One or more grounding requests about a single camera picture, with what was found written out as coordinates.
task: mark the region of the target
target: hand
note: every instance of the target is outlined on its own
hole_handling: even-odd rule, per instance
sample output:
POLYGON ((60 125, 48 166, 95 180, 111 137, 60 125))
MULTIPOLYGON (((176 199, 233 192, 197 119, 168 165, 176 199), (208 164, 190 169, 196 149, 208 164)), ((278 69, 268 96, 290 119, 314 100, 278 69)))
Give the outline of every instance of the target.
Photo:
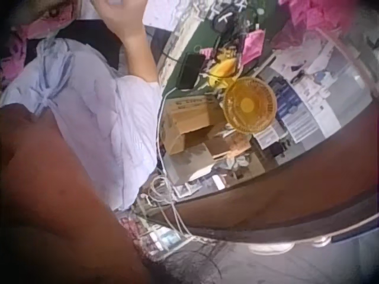
POLYGON ((147 0, 121 0, 121 4, 109 4, 108 0, 92 0, 107 27, 121 41, 144 34, 142 23, 147 0))

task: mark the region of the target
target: black cable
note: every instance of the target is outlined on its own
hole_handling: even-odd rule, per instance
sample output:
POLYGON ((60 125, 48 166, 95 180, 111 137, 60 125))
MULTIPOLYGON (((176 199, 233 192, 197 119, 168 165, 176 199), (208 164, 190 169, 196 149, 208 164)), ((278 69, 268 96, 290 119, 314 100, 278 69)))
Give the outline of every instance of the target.
POLYGON ((211 74, 211 73, 205 72, 205 71, 201 71, 201 68, 194 68, 194 67, 192 67, 191 65, 185 64, 183 61, 180 61, 180 60, 178 60, 178 59, 172 58, 170 55, 168 55, 168 54, 166 54, 166 53, 164 53, 164 52, 162 52, 162 54, 163 54, 164 56, 166 56, 168 59, 171 59, 172 61, 175 61, 175 62, 177 62, 177 63, 179 63, 179 64, 182 64, 182 65, 184 65, 184 66, 186 66, 186 67, 192 68, 192 69, 194 69, 194 70, 196 70, 196 71, 200 71, 200 73, 202 73, 202 74, 206 74, 206 75, 208 75, 208 76, 215 77, 215 78, 218 78, 218 79, 228 79, 228 78, 233 78, 233 77, 235 77, 235 76, 239 73, 239 71, 240 71, 240 70, 235 70, 235 71, 233 72, 233 74, 228 75, 228 76, 217 76, 217 75, 213 75, 213 74, 211 74))

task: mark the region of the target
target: white shirt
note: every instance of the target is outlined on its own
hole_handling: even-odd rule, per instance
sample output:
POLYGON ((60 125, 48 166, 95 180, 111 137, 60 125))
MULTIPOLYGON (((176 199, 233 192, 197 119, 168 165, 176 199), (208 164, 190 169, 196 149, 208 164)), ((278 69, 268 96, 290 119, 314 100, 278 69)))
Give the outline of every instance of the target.
POLYGON ((111 209, 127 209, 156 167, 158 83, 119 77, 90 46, 50 38, 5 90, 0 107, 54 113, 63 138, 111 209))

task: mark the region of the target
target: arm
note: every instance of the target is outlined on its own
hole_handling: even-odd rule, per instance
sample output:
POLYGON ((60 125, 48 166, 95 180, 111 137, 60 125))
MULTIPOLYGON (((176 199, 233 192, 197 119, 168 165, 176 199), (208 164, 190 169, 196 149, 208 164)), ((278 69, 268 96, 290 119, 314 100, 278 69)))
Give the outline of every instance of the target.
POLYGON ((94 0, 96 10, 107 27, 122 41, 131 75, 157 82, 158 73, 142 23, 147 0, 123 0, 112 5, 94 0))

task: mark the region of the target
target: phone screen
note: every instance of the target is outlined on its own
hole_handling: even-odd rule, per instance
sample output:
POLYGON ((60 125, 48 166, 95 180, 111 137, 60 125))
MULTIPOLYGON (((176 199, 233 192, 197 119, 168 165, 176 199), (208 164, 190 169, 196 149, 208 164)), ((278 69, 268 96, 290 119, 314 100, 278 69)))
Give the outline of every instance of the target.
POLYGON ((179 90, 193 89, 204 64, 205 55, 188 54, 182 64, 182 69, 176 82, 179 90))

